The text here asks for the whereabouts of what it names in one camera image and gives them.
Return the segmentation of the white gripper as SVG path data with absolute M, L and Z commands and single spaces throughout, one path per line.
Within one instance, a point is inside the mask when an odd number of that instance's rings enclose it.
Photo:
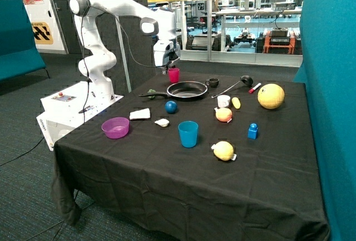
M 158 40 L 154 44 L 154 62 L 156 67 L 175 68 L 175 62 L 180 58 L 180 46 L 175 40 Z

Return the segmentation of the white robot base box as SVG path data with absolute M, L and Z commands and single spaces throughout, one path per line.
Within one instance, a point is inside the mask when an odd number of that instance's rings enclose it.
M 57 140 L 123 98 L 112 90 L 97 89 L 92 82 L 81 81 L 41 99 L 44 112 L 37 116 L 48 148 Z

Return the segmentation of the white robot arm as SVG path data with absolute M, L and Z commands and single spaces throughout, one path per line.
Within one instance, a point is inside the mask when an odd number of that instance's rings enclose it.
M 180 58 L 180 46 L 176 37 L 176 16 L 168 9 L 155 11 L 134 0 L 70 0 L 70 9 L 78 37 L 91 55 L 82 59 L 79 69 L 93 85 L 94 95 L 99 99 L 114 99 L 112 81 L 104 72 L 116 64 L 116 56 L 102 43 L 96 25 L 96 17 L 108 13 L 115 17 L 134 16 L 140 18 L 140 30 L 145 36 L 157 36 L 154 44 L 154 61 L 162 69 L 174 65 Z

